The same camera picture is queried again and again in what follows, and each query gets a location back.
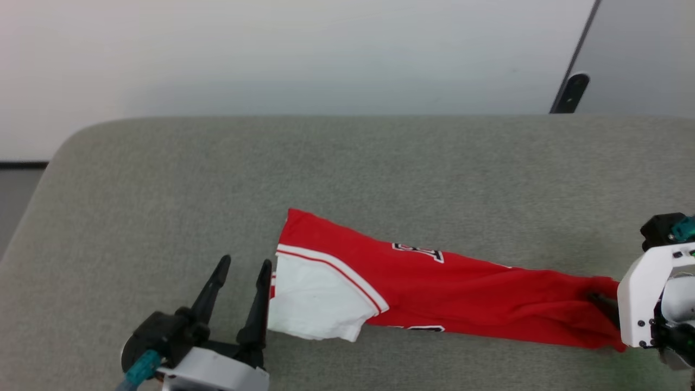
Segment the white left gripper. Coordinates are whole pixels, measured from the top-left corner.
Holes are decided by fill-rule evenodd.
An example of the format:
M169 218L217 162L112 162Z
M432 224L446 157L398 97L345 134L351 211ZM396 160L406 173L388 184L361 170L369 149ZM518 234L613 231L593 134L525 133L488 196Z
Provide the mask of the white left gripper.
M219 290L224 286L231 256L224 255L191 307L191 324L208 325ZM264 370L269 305L271 260L264 260L256 280L256 294L245 326L237 334L236 359L209 349L194 347L179 364L161 367L163 390L268 390L270 374Z

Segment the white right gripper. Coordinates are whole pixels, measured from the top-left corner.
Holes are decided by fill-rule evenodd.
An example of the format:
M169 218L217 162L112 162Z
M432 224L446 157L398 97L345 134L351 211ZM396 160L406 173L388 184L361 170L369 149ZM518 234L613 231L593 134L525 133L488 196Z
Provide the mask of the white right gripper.
M661 297L671 272L693 265L693 243L676 243L646 250L628 269L619 282L618 302L598 292L589 293L589 302L621 329L623 344L649 346L649 320Z

